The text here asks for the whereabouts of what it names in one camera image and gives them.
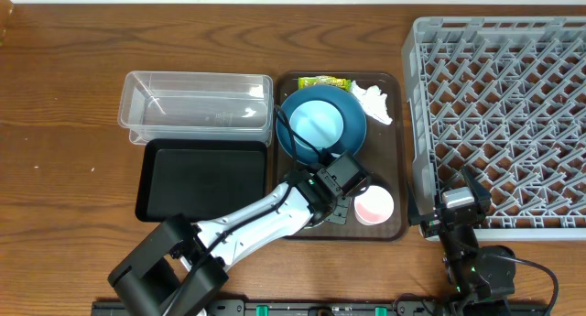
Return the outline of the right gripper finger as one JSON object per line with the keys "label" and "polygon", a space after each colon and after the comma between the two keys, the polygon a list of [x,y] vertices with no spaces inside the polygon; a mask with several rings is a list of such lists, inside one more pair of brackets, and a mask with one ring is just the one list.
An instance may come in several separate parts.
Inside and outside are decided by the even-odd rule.
{"label": "right gripper finger", "polygon": [[491,193],[472,175],[472,173],[466,168],[461,168],[461,175],[464,181],[471,191],[475,203],[483,211],[489,211],[492,203]]}
{"label": "right gripper finger", "polygon": [[415,194],[412,191],[410,185],[407,185],[407,220],[410,226],[420,225],[421,218],[420,213],[417,206],[417,201],[415,198]]}

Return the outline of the white tissue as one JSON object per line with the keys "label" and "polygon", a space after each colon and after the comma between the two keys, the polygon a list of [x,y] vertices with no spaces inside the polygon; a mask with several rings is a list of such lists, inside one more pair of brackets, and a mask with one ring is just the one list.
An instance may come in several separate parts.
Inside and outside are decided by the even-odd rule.
{"label": "white tissue", "polygon": [[357,99],[365,114],[383,125],[392,124],[393,119],[390,117],[386,106],[387,94],[379,86],[372,85],[363,89],[358,85],[357,81],[352,81],[350,93]]}

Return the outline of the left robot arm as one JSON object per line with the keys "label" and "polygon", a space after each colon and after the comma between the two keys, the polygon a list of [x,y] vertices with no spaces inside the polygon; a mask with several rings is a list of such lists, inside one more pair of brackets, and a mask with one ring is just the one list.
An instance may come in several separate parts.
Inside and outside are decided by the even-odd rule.
{"label": "left robot arm", "polygon": [[196,315],[228,280],[228,271],[264,245],[319,225],[337,201],[363,192],[368,171],[345,152],[328,165],[291,170],[268,195],[220,218],[160,223],[110,273],[132,315]]}

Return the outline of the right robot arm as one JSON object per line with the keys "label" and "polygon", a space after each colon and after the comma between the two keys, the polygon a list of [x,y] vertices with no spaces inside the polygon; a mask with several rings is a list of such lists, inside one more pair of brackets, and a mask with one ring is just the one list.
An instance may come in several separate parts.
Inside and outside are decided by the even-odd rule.
{"label": "right robot arm", "polygon": [[489,191],[461,169],[465,186],[435,198],[431,212],[421,214],[409,195],[407,219],[424,237],[438,237],[449,282],[457,292],[433,311],[435,315],[511,315],[507,297],[515,292],[513,251],[502,245],[480,247],[474,227],[486,217]]}

